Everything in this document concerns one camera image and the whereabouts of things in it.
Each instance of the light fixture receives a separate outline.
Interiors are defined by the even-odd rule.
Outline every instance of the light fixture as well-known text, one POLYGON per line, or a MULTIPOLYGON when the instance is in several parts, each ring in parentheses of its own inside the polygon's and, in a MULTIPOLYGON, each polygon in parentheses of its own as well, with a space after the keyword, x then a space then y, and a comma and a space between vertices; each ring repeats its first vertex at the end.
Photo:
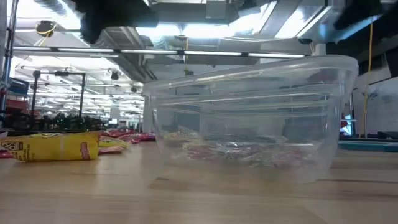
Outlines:
POLYGON ((293 38, 300 37, 315 25, 330 9, 331 6, 316 7, 312 16, 306 18, 305 8, 308 6, 299 6, 293 14, 286 20, 280 28, 275 38, 293 38))
POLYGON ((92 48, 74 48, 74 47, 59 47, 59 51, 64 51, 64 52, 98 52, 98 53, 113 53, 114 51, 112 49, 92 49, 92 48))
MULTIPOLYGON (((33 95, 33 93, 30 91, 27 93, 28 95, 33 95)), ((80 97, 80 93, 36 93, 37 96, 59 96, 59 97, 80 97)), ((103 98, 104 96, 110 97, 110 94, 84 94, 84 97, 90 98, 90 97, 99 97, 103 98)), ((113 98, 115 97, 120 97, 120 98, 142 98, 140 94, 118 94, 118 95, 112 95, 113 98)))
POLYGON ((305 55, 296 54, 267 54, 267 53, 248 53, 249 57, 264 57, 264 58, 300 58, 305 55))
POLYGON ((60 78, 60 82, 67 83, 67 84, 72 84, 73 83, 73 82, 71 82, 71 81, 69 81, 67 79, 64 79, 64 78, 60 78))
POLYGON ((176 50, 121 50, 122 53, 137 53, 137 54, 177 54, 176 50))
POLYGON ((199 50, 186 50, 187 55, 215 55, 215 56, 240 56, 241 52, 206 52, 199 50))
POLYGON ((298 34, 297 37, 303 36, 311 27, 313 27, 328 11, 331 9, 331 6, 327 6, 324 10, 319 13, 308 25, 304 27, 298 34))
MULTIPOLYGON (((72 83, 72 82, 70 82, 70 83, 47 83, 47 82, 38 82, 37 85, 45 85, 45 86, 47 86, 47 85, 52 85, 52 86, 71 86, 71 85, 75 85, 75 88, 81 88, 80 86, 79 86, 79 87, 76 87, 77 85, 81 85, 81 84, 72 83)), ((120 85, 118 85, 118 84, 86 84, 85 86, 86 86, 86 87, 120 87, 120 85)))
POLYGON ((20 51, 24 51, 24 50, 26 50, 26 51, 51 51, 50 47, 18 47, 18 46, 16 46, 14 48, 16 48, 17 50, 20 50, 20 51))
POLYGON ((180 35, 180 29, 176 24, 158 24, 155 28, 153 27, 136 27, 139 35, 146 35, 148 37, 161 37, 161 36, 174 36, 180 35))
POLYGON ((182 35, 191 38, 221 38, 230 37, 234 32, 228 25, 188 24, 182 35))

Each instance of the ceiling light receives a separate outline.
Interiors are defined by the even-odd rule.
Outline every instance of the ceiling light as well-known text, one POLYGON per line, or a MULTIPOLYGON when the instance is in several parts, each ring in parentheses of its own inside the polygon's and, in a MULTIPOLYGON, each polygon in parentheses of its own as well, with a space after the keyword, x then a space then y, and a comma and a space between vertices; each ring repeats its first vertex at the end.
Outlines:
POLYGON ((157 27, 136 27, 139 35, 148 37, 180 35, 180 29, 175 24, 158 24, 157 27))
POLYGON ((220 38, 234 35, 228 25, 188 24, 182 34, 191 38, 220 38))
POLYGON ((26 50, 26 51, 51 51, 50 47, 14 47, 15 50, 26 50))
POLYGON ((240 56, 241 52, 206 52, 199 50, 186 50, 187 55, 217 55, 217 56, 240 56))
POLYGON ((297 36, 299 33, 302 33, 301 30, 305 29, 306 26, 310 24, 314 25, 318 22, 319 19, 325 15, 326 12, 321 12, 318 14, 322 9, 323 11, 328 12, 330 7, 310 7, 310 6, 299 6, 293 14, 286 20, 285 24, 280 28, 278 33, 275 35, 275 38, 293 38, 297 36), (313 13, 310 17, 308 16, 308 9, 313 9, 313 13))
POLYGON ((120 87, 118 84, 86 84, 86 86, 98 86, 98 87, 120 87))
POLYGON ((295 54, 264 54, 264 53, 248 53, 249 57, 264 57, 264 58, 299 58, 305 55, 295 54))
POLYGON ((331 9, 331 6, 327 6, 326 8, 324 8, 324 10, 319 13, 319 15, 316 16, 316 18, 314 18, 308 25, 306 25, 304 27, 304 29, 302 29, 298 34, 297 37, 301 37, 303 36, 309 29, 311 29, 311 27, 313 27, 326 13, 328 13, 328 11, 331 9))
POLYGON ((59 47, 59 51, 64 52, 98 52, 98 53, 113 53, 112 49, 91 49, 91 48, 73 48, 73 47, 59 47))
POLYGON ((121 52, 137 54, 177 54, 176 50, 121 50, 121 52))
POLYGON ((64 78, 60 78, 60 82, 67 83, 67 84, 72 84, 73 83, 73 82, 71 82, 71 81, 69 81, 67 79, 64 79, 64 78))

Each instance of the wall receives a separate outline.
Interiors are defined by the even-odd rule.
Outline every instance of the wall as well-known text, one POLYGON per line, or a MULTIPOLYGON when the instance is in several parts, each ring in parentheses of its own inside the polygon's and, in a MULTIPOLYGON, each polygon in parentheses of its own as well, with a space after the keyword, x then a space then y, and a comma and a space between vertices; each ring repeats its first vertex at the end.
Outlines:
MULTIPOLYGON (((354 84, 353 101, 356 122, 356 134, 364 127, 361 124, 364 107, 366 75, 359 76, 354 84)), ((388 65, 372 70, 369 74, 367 133, 398 130, 398 78, 391 78, 388 65)))

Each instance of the table surface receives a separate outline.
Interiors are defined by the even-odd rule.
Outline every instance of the table surface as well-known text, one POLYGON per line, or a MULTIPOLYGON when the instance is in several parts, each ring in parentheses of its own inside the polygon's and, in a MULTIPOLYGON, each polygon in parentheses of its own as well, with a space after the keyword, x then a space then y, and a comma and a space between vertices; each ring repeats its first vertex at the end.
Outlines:
POLYGON ((398 154, 338 151, 293 185, 161 169, 158 155, 145 142, 95 161, 2 159, 1 223, 397 223, 398 154))

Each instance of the plastic container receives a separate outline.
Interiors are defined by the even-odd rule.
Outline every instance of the plastic container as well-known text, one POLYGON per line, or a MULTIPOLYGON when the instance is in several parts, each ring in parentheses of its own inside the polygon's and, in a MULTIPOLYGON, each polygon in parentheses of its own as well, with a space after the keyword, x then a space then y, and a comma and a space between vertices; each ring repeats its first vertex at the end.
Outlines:
POLYGON ((358 62, 326 55, 144 85, 166 163, 310 182, 335 155, 358 62))

